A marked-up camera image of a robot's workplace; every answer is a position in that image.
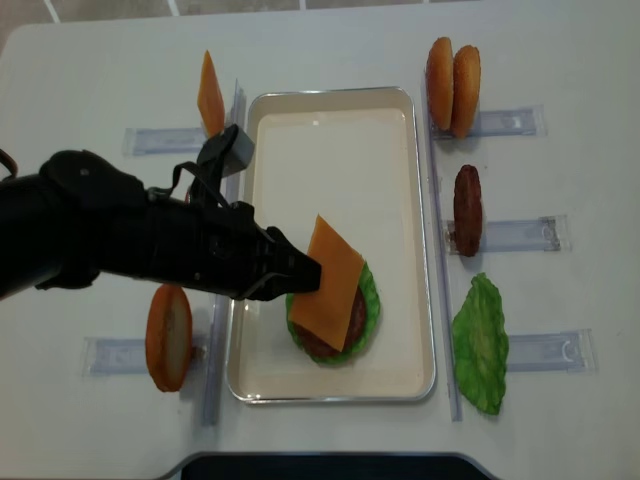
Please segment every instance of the metal tray rim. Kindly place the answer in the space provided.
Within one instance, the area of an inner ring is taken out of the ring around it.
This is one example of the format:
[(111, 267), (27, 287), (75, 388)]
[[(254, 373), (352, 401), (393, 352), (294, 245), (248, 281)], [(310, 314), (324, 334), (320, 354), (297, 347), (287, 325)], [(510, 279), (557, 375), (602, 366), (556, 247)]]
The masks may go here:
[(357, 92), (357, 91), (371, 91), (371, 90), (397, 90), (403, 93), (411, 102), (411, 113), (412, 113), (412, 127), (413, 134), (415, 138), (415, 153), (416, 153), (416, 172), (417, 172), (417, 180), (418, 180), (418, 197), (420, 204), (420, 226), (421, 226), (421, 239), (422, 239), (422, 258), (423, 258), (423, 271), (424, 271), (424, 279), (425, 279), (425, 288), (427, 294), (427, 317), (429, 319), (430, 330), (431, 330), (431, 360), (433, 362), (433, 373), (431, 375), (431, 381), (428, 382), (427, 386), (423, 391), (413, 396), (402, 396), (402, 397), (394, 397), (394, 396), (376, 396), (376, 397), (361, 397), (361, 396), (315, 396), (315, 397), (299, 397), (299, 398), (251, 398), (243, 396), (238, 393), (232, 386), (229, 380), (229, 355), (231, 351), (231, 332), (233, 331), (233, 317), (234, 311), (236, 308), (236, 301), (230, 301), (230, 308), (228, 313), (228, 324), (229, 328), (227, 330), (227, 341), (226, 341), (226, 354), (225, 354), (225, 374), (224, 379), (227, 387), (231, 394), (241, 402), (247, 405), (271, 405), (271, 404), (313, 404), (313, 403), (406, 403), (406, 402), (417, 402), (424, 398), (426, 398), (429, 393), (433, 390), (436, 382), (437, 376), (437, 362), (436, 362), (436, 354), (435, 354), (435, 338), (434, 338), (434, 330), (433, 330), (433, 315), (432, 315), (432, 304), (431, 304), (431, 284), (429, 282), (429, 271), (428, 271), (428, 255), (427, 255), (427, 243), (426, 243), (426, 222), (424, 218), (424, 195), (422, 188), (422, 172), (420, 167), (420, 149), (418, 148), (418, 127), (416, 121), (416, 107), (411, 95), (409, 93), (397, 86), (387, 86), (387, 87), (368, 87), (368, 88), (348, 88), (348, 89), (337, 89), (337, 90), (301, 90), (294, 92), (276, 92), (276, 93), (264, 93), (262, 95), (257, 96), (249, 107), (249, 113), (247, 118), (251, 118), (251, 112), (258, 101), (265, 97), (281, 97), (281, 96), (291, 96), (291, 95), (317, 95), (317, 94), (331, 94), (337, 92)]

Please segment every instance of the burger patty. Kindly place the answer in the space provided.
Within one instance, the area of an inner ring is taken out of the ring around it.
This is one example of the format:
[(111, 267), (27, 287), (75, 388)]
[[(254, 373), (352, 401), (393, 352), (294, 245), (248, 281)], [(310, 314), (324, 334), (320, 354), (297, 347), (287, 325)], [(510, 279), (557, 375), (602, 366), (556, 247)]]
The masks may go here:
[[(349, 328), (347, 329), (347, 336), (344, 340), (344, 347), (342, 348), (343, 352), (351, 348), (362, 336), (366, 318), (367, 305), (364, 301), (364, 295), (362, 294), (360, 287), (358, 287), (356, 290), (356, 296), (353, 299), (353, 307), (351, 307), (351, 319), (349, 320)], [(300, 325), (294, 323), (293, 329), (298, 335), (298, 338), (300, 338), (304, 349), (314, 357), (331, 358), (342, 353), (329, 346)]]
[(478, 170), (465, 165), (456, 176), (453, 195), (455, 242), (460, 255), (473, 257), (482, 237), (482, 193)]

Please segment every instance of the top bun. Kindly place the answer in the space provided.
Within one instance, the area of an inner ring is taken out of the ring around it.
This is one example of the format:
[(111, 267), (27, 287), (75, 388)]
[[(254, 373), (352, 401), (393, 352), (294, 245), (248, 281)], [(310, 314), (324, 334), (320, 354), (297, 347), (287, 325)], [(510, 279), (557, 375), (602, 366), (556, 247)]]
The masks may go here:
[(427, 97), (433, 122), (448, 130), (453, 109), (453, 51), (449, 37), (437, 39), (429, 51)]
[(480, 95), (480, 52), (467, 45), (453, 60), (453, 113), (451, 131), (464, 138), (473, 125)]

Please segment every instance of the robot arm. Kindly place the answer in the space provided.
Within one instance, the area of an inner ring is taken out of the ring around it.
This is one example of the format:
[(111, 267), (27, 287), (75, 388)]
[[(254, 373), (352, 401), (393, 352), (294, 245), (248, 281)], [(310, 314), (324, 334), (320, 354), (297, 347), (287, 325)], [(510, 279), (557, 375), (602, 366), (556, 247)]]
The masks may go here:
[[(244, 202), (220, 194), (223, 175), (248, 165), (253, 145), (235, 125), (179, 165), (172, 188), (145, 190), (87, 151), (63, 151), (40, 172), (0, 182), (0, 298), (37, 288), (83, 288), (101, 271), (271, 300), (311, 292), (321, 267)], [(196, 176), (189, 203), (170, 194), (181, 169)]]

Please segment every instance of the food items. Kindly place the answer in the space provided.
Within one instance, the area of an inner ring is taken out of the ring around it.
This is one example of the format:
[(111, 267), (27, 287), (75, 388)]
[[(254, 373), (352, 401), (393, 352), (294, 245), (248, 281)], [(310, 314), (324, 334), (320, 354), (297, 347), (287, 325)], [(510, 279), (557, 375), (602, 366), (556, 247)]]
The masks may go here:
[(161, 392), (182, 387), (191, 361), (192, 318), (180, 287), (162, 285), (149, 309), (145, 353), (147, 368)]
[(502, 297), (484, 273), (471, 280), (467, 298), (453, 319), (452, 335), (460, 392), (481, 412), (497, 415), (507, 389), (509, 337)]
[(202, 71), (200, 73), (198, 109), (209, 137), (213, 137), (224, 130), (224, 100), (220, 93), (220, 85), (218, 85), (218, 77), (213, 66), (213, 60), (211, 60), (208, 50), (204, 53), (204, 61), (202, 62)]
[(289, 319), (342, 351), (364, 259), (320, 215), (307, 254), (322, 265), (320, 288), (295, 295)]
[(480, 96), (480, 52), (467, 45), (453, 57), (451, 40), (438, 38), (427, 60), (427, 99), (433, 123), (465, 138)]
[(465, 138), (476, 115), (480, 96), (480, 52), (467, 45), (453, 59), (453, 113), (451, 131)]
[(473, 257), (482, 236), (482, 192), (478, 170), (472, 165), (464, 165), (456, 176), (453, 219), (458, 252)]
[(369, 266), (365, 263), (358, 280), (358, 289), (351, 308), (349, 329), (342, 351), (332, 348), (313, 333), (290, 321), (288, 313), (294, 295), (287, 295), (287, 327), (294, 342), (313, 361), (336, 365), (343, 363), (360, 352), (368, 343), (380, 316), (380, 299)]
[(433, 122), (449, 130), (453, 110), (453, 51), (449, 37), (437, 39), (427, 60), (427, 97)]

